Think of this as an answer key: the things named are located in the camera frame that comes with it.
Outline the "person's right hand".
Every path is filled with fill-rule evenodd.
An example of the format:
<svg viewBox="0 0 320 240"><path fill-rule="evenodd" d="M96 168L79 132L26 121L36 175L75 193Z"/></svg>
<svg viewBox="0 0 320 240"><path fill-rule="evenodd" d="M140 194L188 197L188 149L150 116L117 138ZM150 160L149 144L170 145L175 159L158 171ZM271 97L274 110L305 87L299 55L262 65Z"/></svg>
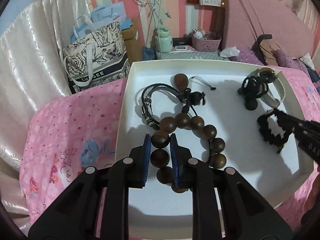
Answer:
<svg viewBox="0 0 320 240"><path fill-rule="evenodd" d="M312 184L312 189L309 193L309 196L305 202L304 209L305 213L301 218L301 224L304 225L311 218L312 214L316 210L317 204L319 203L319 179L320 175L318 174Z"/></svg>

